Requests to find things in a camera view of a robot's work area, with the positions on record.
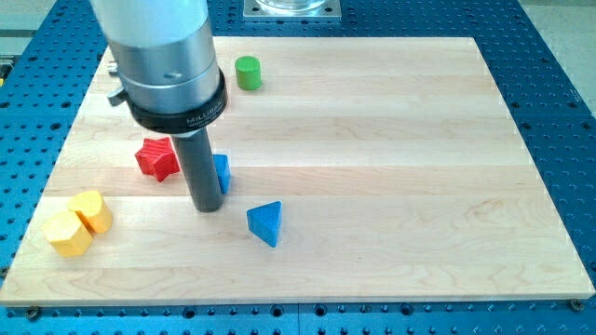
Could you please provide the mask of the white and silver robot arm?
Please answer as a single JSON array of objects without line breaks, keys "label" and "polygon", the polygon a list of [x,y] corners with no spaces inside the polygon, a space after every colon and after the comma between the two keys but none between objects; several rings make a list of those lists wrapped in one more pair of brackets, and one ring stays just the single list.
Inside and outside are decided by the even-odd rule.
[{"label": "white and silver robot arm", "polygon": [[91,0],[133,118],[183,134],[215,121],[227,103],[206,0]]}]

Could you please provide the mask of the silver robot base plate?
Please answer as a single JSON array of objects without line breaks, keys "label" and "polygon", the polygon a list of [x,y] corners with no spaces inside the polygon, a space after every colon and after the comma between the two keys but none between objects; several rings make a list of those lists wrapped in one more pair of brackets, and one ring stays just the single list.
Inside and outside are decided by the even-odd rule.
[{"label": "silver robot base plate", "polygon": [[247,20],[342,18],[340,0],[243,0]]}]

